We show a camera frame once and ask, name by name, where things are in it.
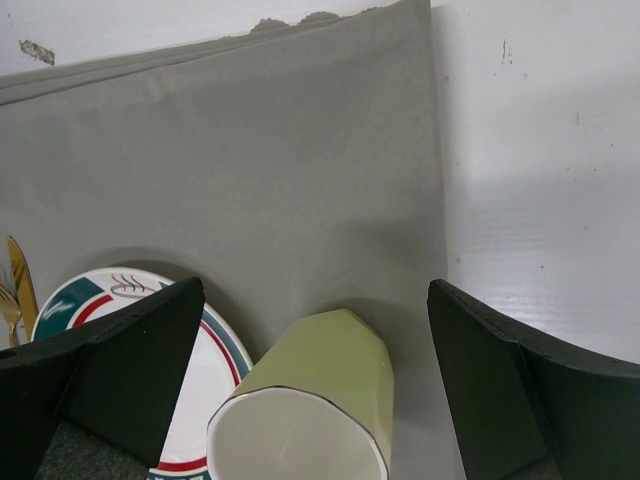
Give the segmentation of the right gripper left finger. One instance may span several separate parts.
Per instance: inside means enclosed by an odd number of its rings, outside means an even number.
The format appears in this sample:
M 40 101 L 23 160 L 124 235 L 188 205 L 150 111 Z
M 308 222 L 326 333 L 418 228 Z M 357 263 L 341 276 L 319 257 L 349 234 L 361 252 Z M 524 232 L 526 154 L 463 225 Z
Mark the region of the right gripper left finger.
M 204 301 L 191 277 L 2 350 L 2 478 L 146 478 L 160 461 Z

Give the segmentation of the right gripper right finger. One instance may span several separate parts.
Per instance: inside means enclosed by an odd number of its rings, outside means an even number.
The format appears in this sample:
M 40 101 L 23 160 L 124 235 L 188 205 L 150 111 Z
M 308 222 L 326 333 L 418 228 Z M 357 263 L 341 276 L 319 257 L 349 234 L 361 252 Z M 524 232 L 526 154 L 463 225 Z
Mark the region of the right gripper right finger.
M 636 479 L 639 367 L 510 318 L 445 280 L 430 327 L 469 479 Z

